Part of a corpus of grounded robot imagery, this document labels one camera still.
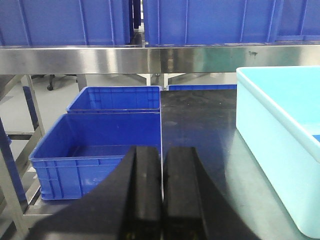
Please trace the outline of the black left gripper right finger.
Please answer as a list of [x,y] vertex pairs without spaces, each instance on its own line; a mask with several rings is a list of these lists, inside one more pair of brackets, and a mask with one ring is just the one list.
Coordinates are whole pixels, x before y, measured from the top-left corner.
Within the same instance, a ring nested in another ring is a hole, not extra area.
[[166,240],[257,240],[208,176],[194,147],[172,147],[163,166]]

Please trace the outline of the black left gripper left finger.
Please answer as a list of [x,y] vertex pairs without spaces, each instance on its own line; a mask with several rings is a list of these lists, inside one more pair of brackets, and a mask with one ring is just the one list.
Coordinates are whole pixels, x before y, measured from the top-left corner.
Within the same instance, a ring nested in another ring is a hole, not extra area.
[[161,161],[151,146],[131,146],[119,165],[83,196],[39,220],[31,240],[159,240]]

